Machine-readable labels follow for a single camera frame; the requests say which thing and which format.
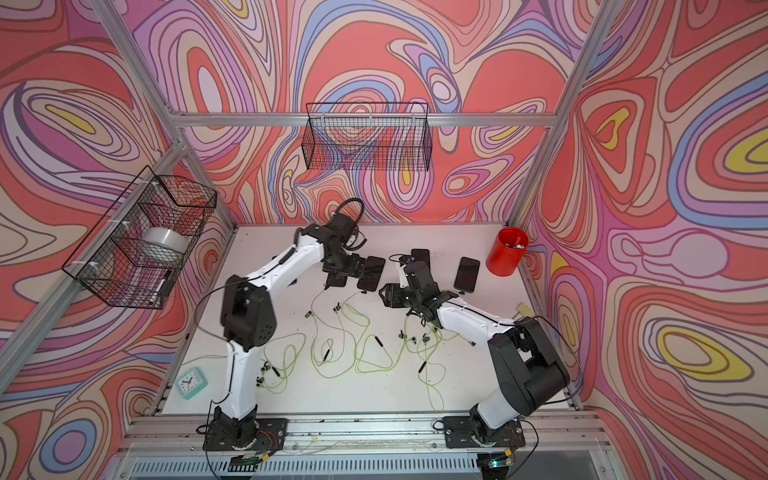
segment phone screen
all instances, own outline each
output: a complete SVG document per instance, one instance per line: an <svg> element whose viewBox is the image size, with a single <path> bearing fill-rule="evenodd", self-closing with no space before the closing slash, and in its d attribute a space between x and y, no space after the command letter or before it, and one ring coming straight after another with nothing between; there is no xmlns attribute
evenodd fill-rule
<svg viewBox="0 0 768 480"><path fill-rule="evenodd" d="M346 275L337 272L329 272L326 279L327 286L346 286Z"/></svg>
<svg viewBox="0 0 768 480"><path fill-rule="evenodd" d="M475 284L478 281L479 271L480 260L462 257L462 260L458 263L458 272L456 272L456 280L453 282L453 288L462 292L474 292Z"/></svg>
<svg viewBox="0 0 768 480"><path fill-rule="evenodd" d="M357 288L375 292L379 288L379 280L381 280L382 272L384 271L384 263L386 263L386 260L381 257L368 257L366 265L362 269L362 276L360 280L357 280Z"/></svg>
<svg viewBox="0 0 768 480"><path fill-rule="evenodd" d="M415 262L424 262L427 264L427 268L432 268L429 263L429 250L426 248L414 248L411 250L411 257Z"/></svg>

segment black wire basket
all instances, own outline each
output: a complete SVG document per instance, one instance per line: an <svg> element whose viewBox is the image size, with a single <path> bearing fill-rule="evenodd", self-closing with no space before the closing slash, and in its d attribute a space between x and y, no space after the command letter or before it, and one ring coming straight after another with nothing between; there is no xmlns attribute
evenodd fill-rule
<svg viewBox="0 0 768 480"><path fill-rule="evenodd" d="M214 189L186 177L154 175L82 268L71 273L70 257L62 269L109 306L160 310L216 201Z"/></svg>
<svg viewBox="0 0 768 480"><path fill-rule="evenodd" d="M306 104L307 170L428 171L432 133L423 102Z"/></svg>

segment aluminum frame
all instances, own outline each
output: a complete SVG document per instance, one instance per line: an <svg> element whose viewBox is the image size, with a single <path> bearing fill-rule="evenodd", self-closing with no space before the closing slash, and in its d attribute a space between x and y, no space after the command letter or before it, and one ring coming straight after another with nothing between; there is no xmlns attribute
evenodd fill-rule
<svg viewBox="0 0 768 480"><path fill-rule="evenodd" d="M557 119L552 128L549 129L544 134L544 138L541 139L538 152L531 162L531 168L525 175L520 190L515 196L515 201L512 204L509 211L509 217L506 221L508 226L519 227L522 223L525 212L538 191L541 177L544 175L552 158L559 151L558 142L561 139L565 127L568 125L568 117L571 114L571 110L573 110L576 105L576 99L578 98L579 93L581 93L581 89L584 87L584 83L587 81L587 77L592 69L592 65L594 65L594 61L600 53L600 49L605 41L605 36L611 29L616 15L623 5L624 0L610 0L600 4L598 13L595 15L592 26L587 33L587 38L584 40L584 46L579 52L578 60L574 65L571 76L565 82L563 94L560 96L557 108L555 108L555 116Z"/></svg>
<svg viewBox="0 0 768 480"><path fill-rule="evenodd" d="M489 453L502 452L506 445L491 448L472 447L447 449L441 432L432 428L444 415L465 412L414 413L350 413L307 415L260 415L260 418L288 418L285 446L274 458L293 455L351 454L430 454L430 453ZM598 459L614 450L604 423L596 412L572 410L538 411L528 420L538 433L538 450L581 450L596 452ZM127 478L137 459L153 457L204 457L203 436L195 430L206 422L205 415L159 415L140 417L127 428L120 445L119 463L112 478ZM526 446L530 451L536 443L536 433L523 424ZM237 452L209 453L211 462L237 455Z"/></svg>
<svg viewBox="0 0 768 480"><path fill-rule="evenodd" d="M142 90L147 95L159 122L167 130L172 139L176 141L170 150L175 152L174 159L168 161L170 170L180 160L179 150L186 154L187 165L197 181L213 187L213 182L205 171L200 158L184 134L185 127L194 126L303 126L306 124L306 114L188 114L172 111L161 93L154 76L141 56L135 41L129 32L123 18L118 13L112 0L92 0L94 10L99 15L102 25L112 38L115 47L126 62L131 75L137 80ZM522 218L525 208L531 203L538 184L541 180L547 164L555 154L557 139L560 137L564 126L567 124L568 115L575 105L576 97L588 76L590 67L602 46L604 36L611 26L613 18L624 0L603 2L598 10L595 20L588 32L587 40L579 54L570 77L566 81L563 95L558 102L553 114L434 114L430 116L432 126L542 126L547 127L548 132L542 139L538 153L533 160L531 170L521 186L512 205L507 224L517 223ZM155 165L155 170L164 171L167 166L161 167L161 162ZM230 231L231 243L234 225L226 209L221 204L217 205L220 219ZM61 314L69 307L71 301L77 296L78 284L59 282L51 290L46 300L38 304L38 307L30 314L22 326L14 332L0 352L0 364L4 364L0 373L0 392L4 391L15 375L26 363L28 357L35 351L39 342L45 338L45 334L55 325ZM211 277L210 285L214 284L215 276ZM324 442L337 442L344 449L331 448L329 451L344 452L347 450L366 451L382 449L391 452L393 449L408 449L412 451L414 445L407 445L418 438L419 441L432 440L424 443L424 448L430 449L432 445L440 445L442 435L434 431L426 431L425 425L441 415L436 414L348 414L348 415L289 415L290 426L286 435L290 435L294 442L300 439L306 441L313 433L323 434ZM531 417L531 421L541 435L540 449L591 449L594 447L594 439L598 438L601 445L610 448L610 441L605 433L602 422L596 414L591 412L574 411L545 411L537 412ZM158 443L175 442L178 447L188 455L201 455L202 438L196 435L194 429L205 422L202 415L158 415L135 419L127 430L127 434L121 444L125 452L134 444L154 445L153 450L158 455L167 455L172 448L166 451L158 447ZM336 424L337 431L329 430L330 425ZM586 442L586 436L593 435ZM526 431L526 439L533 442L534 438ZM381 442L374 446L371 441Z"/></svg>
<svg viewBox="0 0 768 480"><path fill-rule="evenodd" d="M223 255L218 260L216 268L208 279L208 283L203 288L202 300L195 306L195 309L192 311L192 318L190 318L187 327L184 329L184 337L176 347L173 360L171 360L170 366L165 372L163 381L160 384L161 387L157 389L157 393L152 400L150 415L155 415L159 409L162 409L161 402L165 400L166 392L173 388L174 380L176 379L176 375L179 373L179 369L181 368L181 363L184 361L184 357L187 355L187 349L189 348L190 341L192 340L195 331L197 331L197 324L200 320L195 320L195 317L202 317L203 312L205 312L208 301L210 300L210 294L213 292L214 287L216 286L216 281L219 280L221 269L224 267L224 262L227 261L227 257L230 254L230 249L232 248L232 243L234 243L236 235L237 229L235 229L235 231L232 232L232 234L227 239L227 244L224 246Z"/></svg>
<svg viewBox="0 0 768 480"><path fill-rule="evenodd" d="M169 174L179 162L182 152L183 148L180 143L175 141L154 165L154 172L156 174ZM147 184L136 186L134 191L111 215L111 219L122 218L133 207L146 186ZM102 228L76 260L83 261L91 258L117 225L117 223L111 222ZM24 368L29 357L35 353L48 332L53 329L82 290L83 286L77 280L61 272L61 278L56 281L45 298L38 303L20 327L11 334L0 350L0 365L2 365L2 369L0 369L0 394L11 385L16 375Z"/></svg>
<svg viewBox="0 0 768 480"><path fill-rule="evenodd" d="M170 104L163 96L160 86L151 74L144 56L139 51L131 31L128 30L128 26L114 6L114 2L112 0L91 0L91 4L100 18L101 24L112 39L112 43L125 61L128 73L138 82L141 90L147 96L157 120L163 125L168 135L179 141L186 150L187 166L195 180L215 190L216 186L210 179L210 175L206 172L197 152L190 146L186 135L184 135L184 129L177 127L171 118ZM221 202L217 202L216 212L224 226L232 230L234 223L230 218L229 211Z"/></svg>
<svg viewBox="0 0 768 480"><path fill-rule="evenodd" d="M306 113L298 114L170 114L176 127L303 127ZM430 127L552 127L555 114L429 114Z"/></svg>

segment white table surface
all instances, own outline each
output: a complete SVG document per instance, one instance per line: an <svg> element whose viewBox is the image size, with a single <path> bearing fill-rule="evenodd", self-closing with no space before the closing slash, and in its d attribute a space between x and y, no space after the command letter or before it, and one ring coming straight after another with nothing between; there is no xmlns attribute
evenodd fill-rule
<svg viewBox="0 0 768 480"><path fill-rule="evenodd" d="M475 292L464 295L464 299L490 313L511 318L515 315L519 303L530 305L530 302L519 273L515 272L512 276L502 278L494 276L485 268L485 257L501 227L497 224L364 225L361 226L361 231L367 236L368 243L357 253L363 257L373 255L386 258L395 253L410 253L412 248L428 248L431 250L432 275L441 290L452 290L461 257L480 260L481 267ZM295 229L296 227L241 227L225 259L217 286L224 285L230 275L247 276L261 268L292 243ZM307 270L296 285L289 286L272 298L277 317L277 329L273 338L303 333L306 335L306 344L287 383L279 387L285 387L284 391L275 394L265 389L259 390L259 412L289 414L432 411L428 389L417 376L423 360L415 353L404 352L397 366L389 372L357 373L351 369L335 379L324 379L313 368L310 361L310 344L315 338L316 327L312 317L305 318L304 314L310 309L313 298L323 291L326 275L322 266L317 264ZM396 283L398 278L396 264L387 261L379 288L390 282ZM328 289L319 296L314 311L329 324L338 325L333 307L358 291L356 283L356 279L350 278L346 287ZM223 331L219 322L222 296L223 290L213 293L200 318L201 326L216 334ZM358 293L350 303L370 317L371 327L366 335L376 334L392 357L396 358L402 347L402 340L398 335L403 328L406 309L384 307L376 293ZM351 326L349 322L345 324L351 333L359 336L362 329ZM408 326L410 336L421 338L422 333L426 331L414 316L410 317ZM442 333L445 338L453 335L447 331ZM324 354L324 351L321 351L322 343L330 336L335 336L334 356L339 356L341 332L321 326L316 341L318 359ZM333 364L320 367L326 375L343 371L352 364L352 338L349 335L346 338L344 356ZM278 367L282 367L285 346L291 343L298 348L301 336L295 335L277 341L274 339L267 344L266 354ZM225 394L226 359L198 357L226 354L227 345L223 340L197 330L184 358L186 364L179 370L179 376L196 366L206 377L208 386L191 399L182 399L174 386L163 413L206 413L211 399L222 399ZM368 342L363 358L379 364L389 363L374 339ZM436 409L467 411L498 386L486 345L471 346L459 337L441 344L430 358L430 362L445 367L445 378L436 386L442 394L442 404L434 390L431 390L432 403ZM429 368L431 379L442 373L437 366ZM272 372L267 373L266 381L270 385L276 384L278 380ZM561 393L554 399L563 398ZM565 407L565 402L561 402L543 408Z"/></svg>

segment red container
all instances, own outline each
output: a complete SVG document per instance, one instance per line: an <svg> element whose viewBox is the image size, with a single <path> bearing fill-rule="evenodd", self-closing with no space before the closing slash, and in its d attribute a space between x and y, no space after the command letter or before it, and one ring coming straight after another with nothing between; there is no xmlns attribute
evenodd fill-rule
<svg viewBox="0 0 768 480"><path fill-rule="evenodd" d="M519 228L506 227L498 232L485 266L496 276L510 276L528 249L528 235Z"/></svg>

